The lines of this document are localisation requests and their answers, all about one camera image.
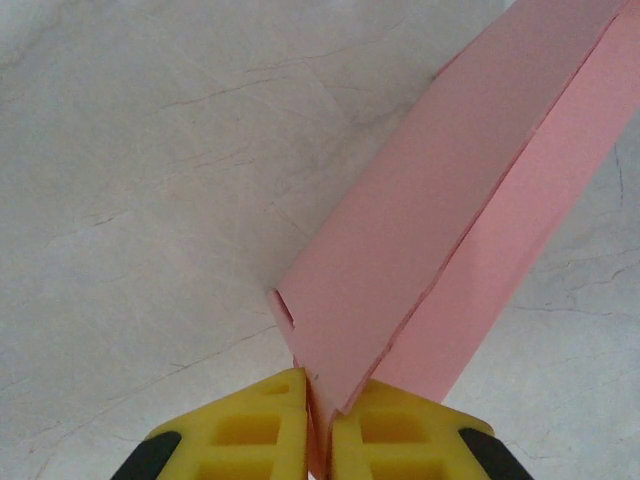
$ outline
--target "white marble surface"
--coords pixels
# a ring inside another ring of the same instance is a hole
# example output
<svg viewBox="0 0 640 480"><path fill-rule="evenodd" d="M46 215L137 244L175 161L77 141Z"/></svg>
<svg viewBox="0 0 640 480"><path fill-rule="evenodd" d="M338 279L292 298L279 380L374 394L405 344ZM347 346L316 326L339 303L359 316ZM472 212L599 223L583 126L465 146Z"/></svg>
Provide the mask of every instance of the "white marble surface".
<svg viewBox="0 0 640 480"><path fill-rule="evenodd" d="M289 366L265 290L504 6L7 4L0 478L40 480ZM640 478L639 158L637 117L448 399L537 479Z"/></svg>

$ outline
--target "pink folded paper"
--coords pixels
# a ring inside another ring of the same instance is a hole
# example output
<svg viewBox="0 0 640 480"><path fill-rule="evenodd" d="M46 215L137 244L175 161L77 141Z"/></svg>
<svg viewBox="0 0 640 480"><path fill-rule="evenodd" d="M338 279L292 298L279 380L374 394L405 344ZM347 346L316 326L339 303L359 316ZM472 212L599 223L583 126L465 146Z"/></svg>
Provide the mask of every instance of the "pink folded paper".
<svg viewBox="0 0 640 480"><path fill-rule="evenodd" d="M446 395L639 106L640 0L519 0L441 72L271 295L320 459L372 374Z"/></svg>

